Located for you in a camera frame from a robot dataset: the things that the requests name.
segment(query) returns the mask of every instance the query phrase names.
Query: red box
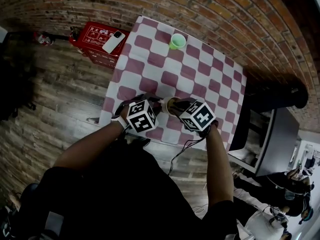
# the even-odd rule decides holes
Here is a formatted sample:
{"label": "red box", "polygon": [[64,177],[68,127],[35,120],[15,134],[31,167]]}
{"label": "red box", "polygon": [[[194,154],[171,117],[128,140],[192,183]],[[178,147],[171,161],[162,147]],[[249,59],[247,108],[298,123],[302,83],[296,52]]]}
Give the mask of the red box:
{"label": "red box", "polygon": [[[107,53],[102,46],[116,31],[125,34],[125,38],[111,53]],[[88,21],[79,38],[72,44],[84,52],[94,64],[114,69],[129,34],[130,32],[116,27]]]}

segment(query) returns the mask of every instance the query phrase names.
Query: maroon and white checkered cloth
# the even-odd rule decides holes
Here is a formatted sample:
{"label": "maroon and white checkered cloth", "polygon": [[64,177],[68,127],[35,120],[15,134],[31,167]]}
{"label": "maroon and white checkered cloth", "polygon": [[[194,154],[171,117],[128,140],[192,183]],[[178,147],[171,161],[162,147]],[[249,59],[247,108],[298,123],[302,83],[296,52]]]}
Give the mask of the maroon and white checkered cloth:
{"label": "maroon and white checkered cloth", "polygon": [[[184,48],[169,49],[174,33],[186,38]],[[156,20],[139,16],[123,47],[107,89],[99,123],[110,123],[122,101],[143,93],[159,97],[193,97],[210,106],[219,121],[224,147],[229,150],[237,127],[247,77],[243,68],[216,49]],[[178,118],[161,112],[159,126],[133,134],[154,141],[184,145],[197,140]],[[194,148],[206,149],[205,141]]]}

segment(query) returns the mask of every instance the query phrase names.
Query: cable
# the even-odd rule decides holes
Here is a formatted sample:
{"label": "cable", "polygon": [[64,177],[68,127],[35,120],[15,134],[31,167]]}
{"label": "cable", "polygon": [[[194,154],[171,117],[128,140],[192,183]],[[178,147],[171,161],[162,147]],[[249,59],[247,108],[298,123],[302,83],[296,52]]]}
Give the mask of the cable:
{"label": "cable", "polygon": [[171,165],[170,165],[170,170],[169,170],[168,176],[171,174],[171,172],[172,172],[172,170],[173,170],[173,168],[174,168],[174,160],[175,160],[181,153],[183,153],[187,148],[190,148],[190,147],[192,147],[193,145],[195,145],[195,144],[197,144],[197,143],[199,143],[199,142],[202,142],[206,137],[207,137],[207,136],[204,136],[204,137],[202,137],[201,139],[196,139],[196,140],[188,139],[188,140],[184,143],[182,150],[181,150],[174,158],[171,159],[171,162],[170,162]]}

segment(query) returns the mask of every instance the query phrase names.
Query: green cup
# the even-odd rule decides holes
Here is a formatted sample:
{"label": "green cup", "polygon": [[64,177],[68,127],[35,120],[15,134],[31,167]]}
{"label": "green cup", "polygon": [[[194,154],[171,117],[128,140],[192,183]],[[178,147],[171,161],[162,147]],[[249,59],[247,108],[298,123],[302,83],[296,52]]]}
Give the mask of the green cup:
{"label": "green cup", "polygon": [[182,34],[173,34],[169,43],[169,48],[172,50],[180,49],[186,45],[186,38]]}

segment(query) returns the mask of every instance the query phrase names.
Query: white phone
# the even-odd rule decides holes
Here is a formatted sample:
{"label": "white phone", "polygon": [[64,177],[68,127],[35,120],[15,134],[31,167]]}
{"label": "white phone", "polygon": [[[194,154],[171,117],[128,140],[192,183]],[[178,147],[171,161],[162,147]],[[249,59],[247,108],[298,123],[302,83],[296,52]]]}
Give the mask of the white phone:
{"label": "white phone", "polygon": [[112,51],[117,47],[118,44],[126,37],[126,35],[120,31],[116,31],[113,36],[109,38],[108,41],[102,46],[108,54],[112,53]]}

